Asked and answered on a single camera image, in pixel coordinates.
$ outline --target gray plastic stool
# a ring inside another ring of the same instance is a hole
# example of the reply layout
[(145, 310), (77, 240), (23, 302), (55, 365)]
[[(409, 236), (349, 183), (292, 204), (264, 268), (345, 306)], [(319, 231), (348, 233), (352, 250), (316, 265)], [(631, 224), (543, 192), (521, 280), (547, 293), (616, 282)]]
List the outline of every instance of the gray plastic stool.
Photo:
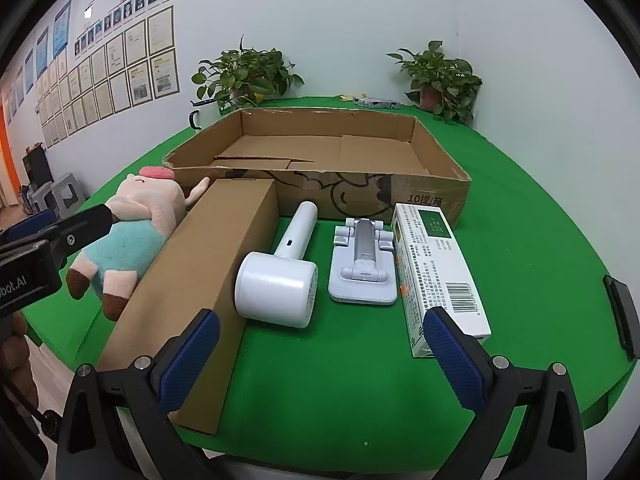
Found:
[(37, 191), (33, 191), (31, 193), (31, 200), (38, 207), (39, 211), (49, 209), (49, 206), (44, 201), (44, 197), (46, 197), (51, 191), (51, 182), (47, 182), (40, 186)]
[[(51, 184), (50, 187), (53, 197), (56, 200), (56, 205), (58, 206), (60, 218), (69, 218), (86, 202), (73, 173), (65, 173), (60, 179)], [(65, 198), (64, 194), (70, 194), (71, 197)]]

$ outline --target black kettle handle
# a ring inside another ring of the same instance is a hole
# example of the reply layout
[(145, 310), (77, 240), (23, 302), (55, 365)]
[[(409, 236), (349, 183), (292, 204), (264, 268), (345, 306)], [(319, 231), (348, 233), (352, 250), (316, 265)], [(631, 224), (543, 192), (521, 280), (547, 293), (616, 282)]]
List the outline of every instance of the black kettle handle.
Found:
[(194, 130), (201, 130), (201, 128), (200, 128), (199, 126), (196, 126), (196, 125), (193, 123), (193, 117), (194, 117), (194, 115), (195, 115), (195, 114), (197, 114), (197, 113), (198, 113), (198, 111), (199, 111), (199, 110), (194, 110), (193, 112), (191, 112), (191, 113), (189, 114), (189, 125), (190, 125), (190, 126), (191, 126), (191, 128), (193, 128)]

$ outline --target long brown cardboard box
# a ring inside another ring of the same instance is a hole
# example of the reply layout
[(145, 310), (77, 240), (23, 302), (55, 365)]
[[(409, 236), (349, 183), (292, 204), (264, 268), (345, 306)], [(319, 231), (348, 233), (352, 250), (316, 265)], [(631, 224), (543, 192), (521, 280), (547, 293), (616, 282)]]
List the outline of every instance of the long brown cardboard box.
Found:
[(438, 206), (449, 224), (471, 179), (410, 116), (333, 108), (238, 110), (164, 158), (181, 185), (216, 178), (272, 178), (278, 206), (303, 200), (321, 218), (390, 221), (396, 203)]
[(215, 181), (140, 281), (98, 370), (126, 368), (136, 357), (155, 355), (202, 308), (213, 310), (220, 318), (220, 341), (172, 419), (216, 433), (244, 332), (245, 320), (234, 306), (236, 274), (249, 252), (269, 251), (278, 220), (273, 180)]

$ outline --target green tablecloth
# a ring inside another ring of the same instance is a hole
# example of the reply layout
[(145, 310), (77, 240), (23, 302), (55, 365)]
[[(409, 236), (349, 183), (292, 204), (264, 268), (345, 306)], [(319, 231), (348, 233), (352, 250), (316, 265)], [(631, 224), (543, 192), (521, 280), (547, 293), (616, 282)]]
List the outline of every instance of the green tablecloth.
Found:
[[(335, 98), (276, 105), (353, 107)], [(398, 113), (418, 117), (473, 179), (455, 235), (492, 327), (485, 348), (523, 367), (563, 362), (585, 426), (598, 422), (612, 404), (608, 392), (619, 394), (631, 368), (602, 285), (604, 264), (558, 204), (481, 135), (414, 107)], [(87, 205), (107, 200), (127, 173), (160, 164), (193, 133), (188, 128), (142, 156)], [(319, 221), (307, 251), (319, 267), (309, 327), (249, 322), (218, 434), (181, 430), (182, 436), (197, 446), (292, 467), (438, 468), (472, 413), (459, 406), (436, 361), (412, 358), (400, 300), (373, 308), (329, 298), (336, 224)], [(46, 345), (72, 369), (98, 361), (113, 327), (92, 293), (73, 301), (66, 288), (25, 311)], [(508, 452), (522, 413), (512, 417), (501, 454)]]

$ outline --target cardboard box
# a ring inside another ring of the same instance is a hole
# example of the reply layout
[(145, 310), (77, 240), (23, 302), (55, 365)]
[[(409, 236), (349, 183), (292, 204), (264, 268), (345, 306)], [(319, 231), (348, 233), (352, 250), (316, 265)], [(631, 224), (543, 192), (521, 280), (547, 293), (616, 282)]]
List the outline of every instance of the cardboard box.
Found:
[(471, 179), (413, 117), (371, 110), (238, 110), (164, 158), (183, 186), (204, 176), (272, 178), (278, 206), (320, 218), (391, 220), (396, 203), (437, 205), (455, 224)]
[(397, 204), (391, 224), (398, 281), (414, 357), (431, 357), (422, 321), (427, 309), (443, 307), (462, 332), (483, 341), (491, 335), (465, 258), (437, 207)]
[(220, 317), (220, 341), (172, 420), (214, 434), (244, 332), (234, 287), (244, 257), (268, 252), (279, 215), (273, 180), (217, 180), (158, 254), (104, 349), (98, 370), (155, 355), (202, 308)]

